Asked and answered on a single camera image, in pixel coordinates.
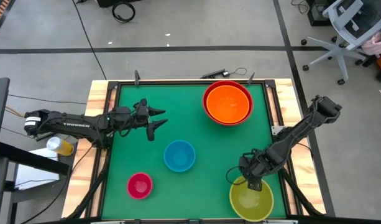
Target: bowl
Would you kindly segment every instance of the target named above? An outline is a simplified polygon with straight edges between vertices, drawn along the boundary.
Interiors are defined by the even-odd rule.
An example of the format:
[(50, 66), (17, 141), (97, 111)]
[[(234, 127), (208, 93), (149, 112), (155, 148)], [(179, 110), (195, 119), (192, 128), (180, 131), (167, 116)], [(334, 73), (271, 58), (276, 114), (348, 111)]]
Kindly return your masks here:
[(207, 96), (208, 113), (222, 123), (238, 123), (249, 111), (249, 101), (246, 94), (231, 85), (221, 85)]
[(127, 183), (127, 192), (133, 199), (144, 199), (153, 189), (152, 178), (144, 172), (132, 175)]
[(171, 142), (164, 152), (164, 162), (174, 172), (184, 172), (190, 169), (196, 160), (194, 147), (184, 140)]
[[(244, 113), (242, 115), (235, 115), (237, 117), (237, 119), (232, 119), (232, 120), (227, 120), (227, 119), (223, 119), (223, 120), (219, 120), (219, 119), (216, 119), (214, 117), (215, 114), (211, 114), (210, 113), (210, 109), (211, 109), (211, 105), (208, 105), (208, 102), (211, 104), (213, 101), (216, 102), (216, 99), (218, 98), (224, 98), (224, 97), (219, 97), (219, 94), (218, 93), (222, 93), (222, 94), (225, 94), (224, 93), (224, 89), (227, 89), (229, 91), (231, 91), (231, 93), (234, 91), (236, 93), (236, 96), (238, 96), (241, 101), (239, 102), (241, 104), (241, 107), (244, 109), (244, 108), (248, 108), (248, 111), (246, 113), (246, 115), (244, 116)], [(213, 84), (211, 84), (209, 87), (207, 87), (206, 91), (204, 92), (204, 95), (203, 95), (203, 108), (206, 112), (206, 114), (209, 116), (209, 118), (211, 118), (213, 121), (217, 122), (218, 124), (222, 124), (222, 125), (226, 125), (226, 126), (234, 126), (234, 125), (238, 125), (238, 124), (241, 124), (243, 123), (244, 121), (246, 121), (250, 115), (252, 114), (252, 110), (254, 108), (254, 104), (253, 104), (253, 101), (252, 101), (252, 97), (251, 97), (251, 94), (248, 92), (248, 90), (242, 86), (241, 84), (237, 83), (237, 82), (234, 82), (234, 81), (230, 81), (230, 80), (222, 80), (222, 81), (218, 81), (218, 82), (214, 82)], [(216, 108), (214, 111), (221, 111), (221, 109), (219, 108)]]
[[(234, 183), (241, 183), (244, 180), (244, 177), (240, 176)], [(260, 192), (248, 189), (247, 182), (241, 185), (232, 185), (229, 198), (233, 210), (249, 222), (265, 220), (273, 210), (273, 193), (264, 180), (262, 180), (262, 191)]]

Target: black floor line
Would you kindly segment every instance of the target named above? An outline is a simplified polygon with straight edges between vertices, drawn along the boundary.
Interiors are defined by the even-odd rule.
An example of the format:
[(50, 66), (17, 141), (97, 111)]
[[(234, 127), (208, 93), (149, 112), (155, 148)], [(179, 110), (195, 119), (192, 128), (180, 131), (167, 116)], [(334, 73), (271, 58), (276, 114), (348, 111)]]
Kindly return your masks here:
[[(308, 104), (306, 103), (305, 93), (302, 88), (300, 74), (298, 73), (298, 69), (296, 67), (296, 62), (295, 62), (294, 54), (292, 51), (290, 39), (288, 38), (287, 28), (285, 27), (282, 10), (280, 9), (280, 4), (278, 3), (278, 0), (273, 0), (273, 4), (275, 6), (278, 24), (280, 26), (280, 30), (283, 35), (284, 46), (286, 48), (288, 61), (290, 63), (291, 72), (295, 82), (296, 92), (298, 93), (298, 99), (300, 101), (301, 109), (302, 111), (306, 111), (306, 109), (308, 108)], [(314, 131), (311, 134), (309, 134), (309, 142), (313, 152), (313, 162), (314, 162), (314, 165), (316, 166), (316, 173), (318, 177), (321, 194), (323, 196), (323, 202), (326, 209), (326, 213), (330, 217), (335, 217), (333, 201), (331, 200), (331, 196), (329, 193), (328, 183), (326, 180), (326, 174), (324, 172), (323, 162), (321, 161), (321, 156), (320, 156), (319, 148), (317, 145), (317, 139), (316, 139), (316, 135)]]
[[(287, 51), (284, 46), (189, 46), (189, 47), (110, 47), (94, 48), (96, 53), (120, 53), (120, 52), (196, 52), (196, 51)], [(322, 47), (291, 47), (293, 51), (322, 51)], [(0, 49), (0, 54), (72, 54), (92, 53), (89, 48), (67, 49)]]
[(1, 28), (2, 24), (4, 23), (5, 18), (7, 17), (9, 10), (11, 10), (14, 3), (15, 3), (15, 0), (11, 0), (10, 3), (8, 4), (8, 7), (5, 9), (4, 14), (0, 18), (0, 28)]

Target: green table surface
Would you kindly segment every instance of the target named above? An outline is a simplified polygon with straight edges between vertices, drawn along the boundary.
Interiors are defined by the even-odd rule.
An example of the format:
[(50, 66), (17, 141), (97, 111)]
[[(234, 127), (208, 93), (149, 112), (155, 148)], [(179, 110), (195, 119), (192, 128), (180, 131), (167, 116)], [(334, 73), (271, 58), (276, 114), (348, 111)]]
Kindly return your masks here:
[[(250, 85), (254, 111), (238, 126), (222, 126), (210, 120), (203, 110), (202, 97), (207, 85), (124, 86), (119, 106), (132, 106), (142, 98), (153, 108), (167, 112), (152, 117), (168, 119), (148, 141), (144, 128), (133, 129), (122, 138), (115, 135), (102, 218), (180, 219), (239, 218), (229, 201), (230, 184), (225, 174), (237, 166), (239, 157), (253, 148), (264, 149), (272, 143), (262, 85)], [(190, 142), (196, 150), (194, 166), (184, 173), (172, 172), (163, 153), (172, 141)], [(135, 200), (127, 194), (126, 184), (136, 172), (153, 179), (151, 194)], [(240, 173), (230, 174), (235, 180)], [(274, 207), (270, 218), (284, 218), (285, 210), (278, 175), (264, 180), (272, 189)]]

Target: black robotic arm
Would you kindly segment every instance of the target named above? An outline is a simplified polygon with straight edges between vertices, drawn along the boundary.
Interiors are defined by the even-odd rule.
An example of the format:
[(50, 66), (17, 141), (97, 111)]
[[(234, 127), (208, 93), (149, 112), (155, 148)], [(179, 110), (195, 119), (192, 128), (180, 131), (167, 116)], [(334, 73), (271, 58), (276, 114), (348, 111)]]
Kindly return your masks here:
[(262, 190), (261, 178), (277, 173), (287, 162), (291, 148), (322, 124), (335, 122), (342, 107), (328, 97), (316, 96), (308, 114), (294, 127), (282, 129), (273, 144), (263, 151), (253, 149), (239, 159), (239, 170), (248, 181), (248, 188)]
[(124, 106), (97, 116), (37, 110), (25, 114), (24, 129), (30, 136), (55, 132), (78, 139), (86, 138), (89, 142), (95, 142), (96, 147), (100, 147), (107, 143), (115, 131), (121, 136), (126, 136), (132, 128), (145, 127), (147, 139), (153, 141), (154, 131), (168, 120), (151, 121), (150, 117), (164, 112), (165, 110), (147, 106), (146, 99), (136, 103), (133, 111)]

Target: red bowl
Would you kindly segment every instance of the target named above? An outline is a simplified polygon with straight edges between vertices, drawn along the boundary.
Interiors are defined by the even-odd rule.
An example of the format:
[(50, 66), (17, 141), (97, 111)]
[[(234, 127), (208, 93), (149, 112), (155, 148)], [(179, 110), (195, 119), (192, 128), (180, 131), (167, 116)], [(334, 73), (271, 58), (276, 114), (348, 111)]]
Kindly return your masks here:
[(152, 178), (144, 172), (132, 175), (127, 183), (127, 192), (133, 199), (144, 199), (153, 189)]
[[(223, 86), (223, 85), (230, 85), (230, 86), (234, 86), (234, 87), (240, 89), (241, 91), (243, 91), (246, 94), (247, 99), (249, 101), (249, 110), (248, 110), (247, 115), (242, 120), (240, 120), (236, 123), (220, 122), (217, 119), (215, 119), (213, 116), (211, 116), (211, 114), (208, 112), (206, 104), (207, 104), (207, 97), (208, 97), (209, 93), (213, 89), (215, 89), (216, 87)], [(211, 118), (213, 121), (217, 122), (218, 124), (222, 124), (222, 125), (226, 125), (226, 126), (234, 126), (234, 125), (238, 125), (238, 124), (243, 123), (244, 121), (246, 121), (251, 116), (252, 110), (254, 109), (254, 102), (252, 101), (251, 94), (249, 93), (249, 91), (244, 86), (242, 86), (241, 84), (234, 82), (234, 81), (222, 80), (222, 81), (214, 82), (205, 90), (204, 95), (203, 95), (203, 108), (205, 110), (205, 113), (209, 116), (209, 118)]]

